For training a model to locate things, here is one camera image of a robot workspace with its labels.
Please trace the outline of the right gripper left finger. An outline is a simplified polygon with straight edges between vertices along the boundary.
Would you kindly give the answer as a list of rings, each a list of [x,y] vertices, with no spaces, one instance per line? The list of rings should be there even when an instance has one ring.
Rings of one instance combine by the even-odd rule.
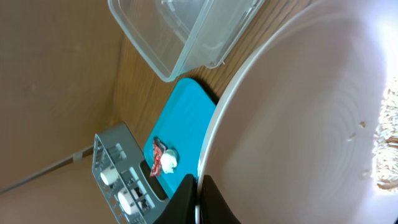
[[[195,224],[197,182],[187,174],[154,224]]]

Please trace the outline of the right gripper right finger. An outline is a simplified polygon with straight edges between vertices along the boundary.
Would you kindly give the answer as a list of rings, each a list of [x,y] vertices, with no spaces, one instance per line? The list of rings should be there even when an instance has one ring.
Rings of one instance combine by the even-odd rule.
[[[210,175],[203,178],[200,194],[202,224],[240,224]]]

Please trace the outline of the white tissue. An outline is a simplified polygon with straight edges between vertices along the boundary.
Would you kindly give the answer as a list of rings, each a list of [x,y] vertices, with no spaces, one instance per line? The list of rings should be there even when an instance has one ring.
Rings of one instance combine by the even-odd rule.
[[[178,165],[178,154],[174,149],[167,149],[160,158],[162,170],[165,174],[174,172]]]

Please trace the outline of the small white bowl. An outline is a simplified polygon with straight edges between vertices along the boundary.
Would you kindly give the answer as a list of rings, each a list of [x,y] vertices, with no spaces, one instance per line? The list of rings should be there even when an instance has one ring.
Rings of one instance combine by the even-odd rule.
[[[134,202],[134,199],[138,199],[138,194],[135,190],[131,190],[129,193],[126,189],[122,189],[118,192],[118,200],[119,203],[124,210],[124,212],[128,215],[133,215],[139,212],[138,207],[142,207],[139,202],[138,205]]]

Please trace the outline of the red snack wrapper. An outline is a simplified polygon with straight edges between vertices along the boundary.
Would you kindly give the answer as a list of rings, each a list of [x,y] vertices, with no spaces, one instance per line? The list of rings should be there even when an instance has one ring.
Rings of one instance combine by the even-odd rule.
[[[158,138],[154,137],[152,142],[153,146],[153,158],[154,162],[152,165],[152,169],[150,172],[151,177],[158,177],[162,172],[162,165],[161,165],[161,157],[163,156],[164,151],[167,150],[167,146]]]

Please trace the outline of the white cup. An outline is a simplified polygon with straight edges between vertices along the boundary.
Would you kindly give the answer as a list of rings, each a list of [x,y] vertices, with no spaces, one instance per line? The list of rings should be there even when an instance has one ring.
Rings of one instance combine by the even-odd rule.
[[[105,185],[112,185],[119,179],[119,173],[115,167],[108,167],[100,173],[100,177]]]

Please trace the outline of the large white dinner plate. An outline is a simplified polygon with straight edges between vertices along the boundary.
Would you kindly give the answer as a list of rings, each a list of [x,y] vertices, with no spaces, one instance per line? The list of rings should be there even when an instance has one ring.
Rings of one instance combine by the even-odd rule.
[[[374,132],[397,72],[396,1],[317,1],[255,50],[222,94],[198,164],[241,223],[394,223]]]

